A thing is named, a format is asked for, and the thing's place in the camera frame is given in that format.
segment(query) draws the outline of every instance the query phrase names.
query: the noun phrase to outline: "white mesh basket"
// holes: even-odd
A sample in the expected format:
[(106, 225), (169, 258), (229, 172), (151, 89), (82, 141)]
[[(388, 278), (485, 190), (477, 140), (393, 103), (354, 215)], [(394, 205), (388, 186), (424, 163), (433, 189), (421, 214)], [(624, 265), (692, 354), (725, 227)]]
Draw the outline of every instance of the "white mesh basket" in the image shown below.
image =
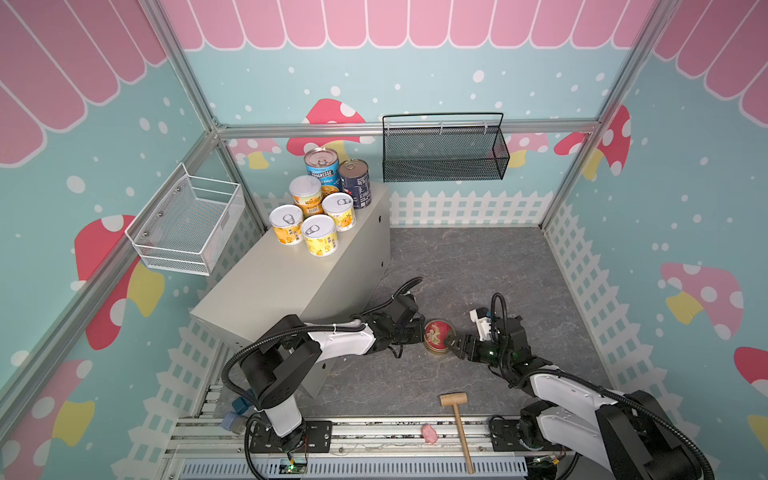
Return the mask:
[(239, 184), (179, 164), (125, 234), (149, 268), (210, 275), (243, 210)]

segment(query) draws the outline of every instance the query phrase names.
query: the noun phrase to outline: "can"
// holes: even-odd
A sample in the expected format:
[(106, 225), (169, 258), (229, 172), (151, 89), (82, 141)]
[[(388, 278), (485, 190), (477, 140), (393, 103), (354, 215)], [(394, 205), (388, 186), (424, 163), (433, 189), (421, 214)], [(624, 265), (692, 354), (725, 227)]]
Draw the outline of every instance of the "can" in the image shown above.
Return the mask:
[(341, 191), (339, 154), (332, 148), (318, 147), (304, 155), (306, 171), (323, 183), (323, 197)]
[(355, 226), (352, 197), (341, 192), (330, 194), (323, 200), (323, 211), (336, 223), (336, 231), (343, 232)]
[(445, 320), (435, 319), (424, 327), (424, 345), (432, 353), (448, 352), (448, 344), (455, 336), (453, 326)]
[(342, 188), (352, 196), (355, 208), (365, 208), (371, 204), (371, 180), (368, 164), (359, 158), (347, 160), (339, 167)]
[(324, 257), (339, 248), (339, 237), (336, 235), (336, 223), (328, 215), (312, 215), (304, 220), (301, 226), (306, 247), (316, 257)]
[(321, 187), (320, 180), (311, 175), (296, 177), (288, 186), (293, 202), (301, 208), (304, 218), (323, 212)]
[(272, 230), (283, 245), (296, 245), (304, 241), (301, 234), (303, 212), (296, 205), (280, 205), (270, 214)]

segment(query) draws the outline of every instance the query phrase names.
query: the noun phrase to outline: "gray marble floor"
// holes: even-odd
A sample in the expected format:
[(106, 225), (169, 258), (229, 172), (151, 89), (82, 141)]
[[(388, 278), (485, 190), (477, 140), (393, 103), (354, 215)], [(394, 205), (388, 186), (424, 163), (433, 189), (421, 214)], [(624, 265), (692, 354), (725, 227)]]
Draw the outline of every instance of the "gray marble floor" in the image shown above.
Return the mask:
[[(392, 261), (371, 304), (380, 303), (414, 276), (424, 277), (413, 293), (427, 319), (446, 319), (460, 333), (476, 331), (469, 310), (487, 306), (491, 295), (501, 292), (510, 314), (523, 317), (536, 355), (608, 385), (538, 228), (393, 229)], [(451, 411), (439, 401), (439, 395), (447, 392), (468, 393), (469, 403), (461, 407), (467, 414), (514, 415), (530, 401), (483, 364), (450, 354), (436, 356), (423, 345), (411, 345), (401, 359), (389, 351), (339, 359), (319, 395), (312, 399), (298, 394), (298, 403), (307, 417), (448, 415)], [(220, 398), (222, 414), (231, 400), (227, 394)]]

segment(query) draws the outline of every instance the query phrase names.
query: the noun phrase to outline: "black wire basket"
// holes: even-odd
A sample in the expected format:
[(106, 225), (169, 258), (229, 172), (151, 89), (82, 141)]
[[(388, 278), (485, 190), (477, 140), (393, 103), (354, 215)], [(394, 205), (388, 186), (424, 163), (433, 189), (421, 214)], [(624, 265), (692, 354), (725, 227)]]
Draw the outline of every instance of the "black wire basket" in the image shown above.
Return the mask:
[(385, 182), (501, 180), (509, 163), (495, 112), (382, 117)]

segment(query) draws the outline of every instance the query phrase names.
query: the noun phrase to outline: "wooden mallet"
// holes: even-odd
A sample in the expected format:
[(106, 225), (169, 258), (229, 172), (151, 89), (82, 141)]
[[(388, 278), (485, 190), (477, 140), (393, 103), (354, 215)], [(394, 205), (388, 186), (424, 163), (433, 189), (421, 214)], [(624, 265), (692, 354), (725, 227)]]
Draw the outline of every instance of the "wooden mallet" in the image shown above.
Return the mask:
[(467, 403), (466, 392), (459, 393), (446, 393), (440, 395), (440, 405), (447, 407), (453, 405), (453, 414), (456, 415), (456, 428), (458, 428), (458, 436), (462, 440), (462, 448), (464, 449), (464, 459), (467, 461), (467, 472), (470, 474), (475, 473), (474, 467), (472, 467), (472, 458), (469, 456), (469, 447), (467, 446), (467, 437), (464, 435), (464, 425), (462, 424), (462, 416), (458, 414), (458, 406), (462, 403)]

